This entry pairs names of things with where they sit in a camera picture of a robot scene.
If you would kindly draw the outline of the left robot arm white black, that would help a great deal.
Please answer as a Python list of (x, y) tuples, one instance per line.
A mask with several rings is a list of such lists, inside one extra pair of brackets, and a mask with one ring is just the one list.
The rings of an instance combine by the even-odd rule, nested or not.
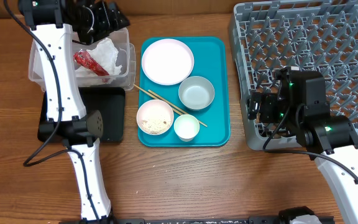
[(116, 4), (104, 1), (19, 1), (25, 21), (17, 23), (32, 36), (40, 52), (47, 95), (46, 120), (40, 130), (44, 143), (23, 163), (25, 167), (46, 161), (34, 157), (58, 136), (73, 163), (81, 198), (80, 223), (115, 223), (106, 193), (99, 159), (103, 134), (102, 115), (87, 113), (79, 92), (72, 52), (73, 33), (78, 43), (91, 45), (110, 33), (127, 27), (129, 21)]

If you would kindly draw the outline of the white cup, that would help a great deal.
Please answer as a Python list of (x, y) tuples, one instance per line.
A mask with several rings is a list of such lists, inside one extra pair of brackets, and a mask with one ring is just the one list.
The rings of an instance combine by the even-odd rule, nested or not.
[(173, 125), (175, 134), (184, 142), (192, 141), (200, 131), (198, 120), (190, 115), (180, 115)]

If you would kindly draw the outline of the red snack wrapper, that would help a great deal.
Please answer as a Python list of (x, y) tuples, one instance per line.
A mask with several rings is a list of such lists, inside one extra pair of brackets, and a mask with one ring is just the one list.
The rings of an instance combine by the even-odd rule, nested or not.
[(91, 85), (107, 84), (110, 74), (114, 73), (113, 58), (96, 50), (80, 50), (73, 55), (74, 62), (80, 66), (75, 75), (87, 78)]

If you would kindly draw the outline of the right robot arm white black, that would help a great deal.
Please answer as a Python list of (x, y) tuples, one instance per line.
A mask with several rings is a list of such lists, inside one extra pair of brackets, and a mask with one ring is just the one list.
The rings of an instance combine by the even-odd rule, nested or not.
[(281, 128), (296, 137), (315, 162), (334, 195), (345, 223), (358, 223), (358, 134), (348, 117), (333, 116), (326, 98), (325, 80), (317, 71), (285, 67), (275, 72), (276, 93), (253, 92), (247, 99), (248, 119), (276, 125), (262, 146)]

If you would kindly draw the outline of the white tissue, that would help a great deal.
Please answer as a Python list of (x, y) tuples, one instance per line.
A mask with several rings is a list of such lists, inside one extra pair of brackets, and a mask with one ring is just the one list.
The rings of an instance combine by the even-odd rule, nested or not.
[(121, 65), (116, 65), (118, 49), (109, 38), (105, 38), (97, 44), (93, 50), (80, 50), (73, 56), (74, 61), (80, 66), (75, 70), (77, 77), (106, 77), (119, 75)]

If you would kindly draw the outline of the grey-green bowl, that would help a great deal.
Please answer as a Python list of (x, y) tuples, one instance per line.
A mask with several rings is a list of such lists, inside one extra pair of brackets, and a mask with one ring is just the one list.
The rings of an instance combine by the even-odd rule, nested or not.
[(178, 96), (188, 109), (199, 111), (207, 108), (213, 102), (215, 89), (213, 84), (204, 77), (188, 77), (181, 82)]

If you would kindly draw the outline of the pink bowl with rice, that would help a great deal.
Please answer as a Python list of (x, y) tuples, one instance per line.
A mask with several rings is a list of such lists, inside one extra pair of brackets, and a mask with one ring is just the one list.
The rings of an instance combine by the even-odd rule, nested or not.
[(172, 126), (173, 109), (162, 100), (149, 100), (143, 103), (136, 115), (136, 121), (141, 131), (149, 135), (161, 135)]

